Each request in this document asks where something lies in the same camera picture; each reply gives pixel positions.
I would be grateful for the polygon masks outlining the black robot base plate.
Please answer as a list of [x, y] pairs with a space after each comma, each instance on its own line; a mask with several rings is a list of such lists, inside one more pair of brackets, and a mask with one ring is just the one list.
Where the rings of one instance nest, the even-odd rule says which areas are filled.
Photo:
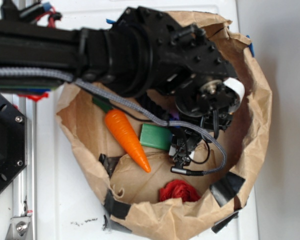
[[26, 119], [0, 94], [0, 194], [26, 166]]

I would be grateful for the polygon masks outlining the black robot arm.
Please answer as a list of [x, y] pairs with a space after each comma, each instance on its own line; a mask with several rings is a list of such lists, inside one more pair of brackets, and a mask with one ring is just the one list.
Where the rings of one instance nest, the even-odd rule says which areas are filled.
[[37, 26], [13, 5], [0, 19], [0, 91], [41, 95], [64, 83], [215, 143], [245, 88], [206, 31], [169, 14], [127, 8], [110, 29]]

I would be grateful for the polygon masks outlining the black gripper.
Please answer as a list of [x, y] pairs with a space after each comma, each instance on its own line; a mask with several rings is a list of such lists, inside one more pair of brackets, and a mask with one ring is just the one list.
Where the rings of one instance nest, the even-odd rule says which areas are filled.
[[235, 76], [180, 73], [164, 81], [164, 94], [174, 97], [173, 120], [197, 125], [217, 139], [241, 106], [245, 87]]

